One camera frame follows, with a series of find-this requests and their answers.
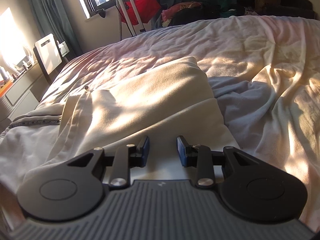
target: gray ribbed surface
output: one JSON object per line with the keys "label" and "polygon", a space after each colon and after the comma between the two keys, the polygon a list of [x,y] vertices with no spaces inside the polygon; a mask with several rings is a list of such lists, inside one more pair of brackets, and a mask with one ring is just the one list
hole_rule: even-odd
{"label": "gray ribbed surface", "polygon": [[13,111],[13,106],[6,96],[0,98],[0,121],[6,119]]}
{"label": "gray ribbed surface", "polygon": [[135,181],[113,191],[88,217],[61,225],[29,220],[12,233],[16,240],[218,239],[309,240],[313,233],[298,220],[258,225],[230,214],[215,193],[189,181]]}

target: window frame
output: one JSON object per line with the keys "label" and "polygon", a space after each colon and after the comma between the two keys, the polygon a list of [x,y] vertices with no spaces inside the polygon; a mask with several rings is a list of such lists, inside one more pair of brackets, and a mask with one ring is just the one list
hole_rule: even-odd
{"label": "window frame", "polygon": [[103,4],[100,4],[100,5],[97,5],[95,0],[84,0],[84,3],[87,7],[87,10],[89,12],[90,17],[96,15],[98,13],[98,10],[100,10],[100,9],[107,10],[107,9],[116,5],[115,0],[109,0]]}

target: chair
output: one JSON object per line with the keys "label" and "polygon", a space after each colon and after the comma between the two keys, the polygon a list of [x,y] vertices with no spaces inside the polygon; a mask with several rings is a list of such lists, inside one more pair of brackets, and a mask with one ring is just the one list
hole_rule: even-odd
{"label": "chair", "polygon": [[45,79],[53,83],[50,74],[63,63],[63,57],[53,34],[49,34],[35,43],[33,52],[36,55]]}

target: silver bolt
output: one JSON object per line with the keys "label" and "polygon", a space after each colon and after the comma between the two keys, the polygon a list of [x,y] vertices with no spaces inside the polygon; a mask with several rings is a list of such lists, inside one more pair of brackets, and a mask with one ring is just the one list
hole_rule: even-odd
{"label": "silver bolt", "polygon": [[213,184],[213,180],[209,178],[202,178],[198,180],[198,185],[199,186],[211,186]]}
{"label": "silver bolt", "polygon": [[115,187],[121,187],[123,185],[125,185],[127,183],[127,181],[123,178],[115,178],[111,181],[111,185],[115,186]]}

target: red bag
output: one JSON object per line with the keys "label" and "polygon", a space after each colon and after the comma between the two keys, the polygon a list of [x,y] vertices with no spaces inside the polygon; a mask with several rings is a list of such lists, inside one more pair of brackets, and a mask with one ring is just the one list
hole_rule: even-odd
{"label": "red bag", "polygon": [[[161,6],[157,2],[157,0],[134,0],[134,3],[137,7],[141,21],[145,24],[148,23],[151,20],[151,18],[154,15],[156,15],[156,13],[161,9]],[[125,2],[125,4],[127,4],[129,7],[129,9],[127,10],[127,13],[132,25],[138,25],[138,20],[136,18],[136,15],[134,14],[130,1]],[[121,21],[125,23],[125,19],[121,9],[120,9],[120,12],[122,14]]]}

